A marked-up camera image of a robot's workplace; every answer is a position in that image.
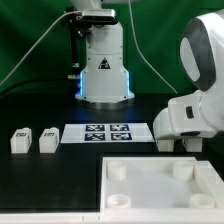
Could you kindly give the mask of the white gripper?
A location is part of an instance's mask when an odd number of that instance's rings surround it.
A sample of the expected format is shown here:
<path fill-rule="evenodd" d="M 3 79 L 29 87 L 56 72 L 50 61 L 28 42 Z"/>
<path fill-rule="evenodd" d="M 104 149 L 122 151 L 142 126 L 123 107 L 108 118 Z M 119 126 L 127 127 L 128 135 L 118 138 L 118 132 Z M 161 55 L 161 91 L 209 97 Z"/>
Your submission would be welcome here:
<path fill-rule="evenodd" d="M 224 120 L 213 115 L 213 123 L 203 114 L 202 99 L 201 91 L 170 99 L 153 122 L 155 139 L 212 138 L 224 131 Z"/>

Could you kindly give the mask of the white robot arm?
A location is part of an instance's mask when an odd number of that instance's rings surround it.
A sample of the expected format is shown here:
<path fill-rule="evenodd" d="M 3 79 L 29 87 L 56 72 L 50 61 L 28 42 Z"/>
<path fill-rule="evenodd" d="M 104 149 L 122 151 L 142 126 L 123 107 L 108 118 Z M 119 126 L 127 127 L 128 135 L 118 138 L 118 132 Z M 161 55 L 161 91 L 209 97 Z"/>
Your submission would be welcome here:
<path fill-rule="evenodd" d="M 123 29 L 103 3 L 122 0 L 70 0 L 73 21 L 87 34 L 87 64 L 76 98 L 99 107 L 134 97 L 122 61 Z M 197 91 L 171 99 L 153 122 L 154 137 L 211 138 L 224 131 L 224 10 L 192 19 L 180 43 L 182 65 Z"/>

